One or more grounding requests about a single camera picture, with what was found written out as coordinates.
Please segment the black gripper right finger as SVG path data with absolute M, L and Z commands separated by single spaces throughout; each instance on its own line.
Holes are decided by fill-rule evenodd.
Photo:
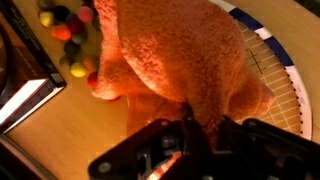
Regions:
M 249 118 L 218 128 L 223 180 L 320 180 L 320 145 Z

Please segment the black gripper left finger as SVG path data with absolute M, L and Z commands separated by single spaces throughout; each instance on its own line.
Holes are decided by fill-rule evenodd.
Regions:
M 178 152 L 182 157 L 165 180 L 184 176 L 191 180 L 212 178 L 212 152 L 206 135 L 189 104 L 183 104 L 182 113 L 180 120 L 153 121 L 99 156 L 88 167 L 90 180 L 145 180 Z

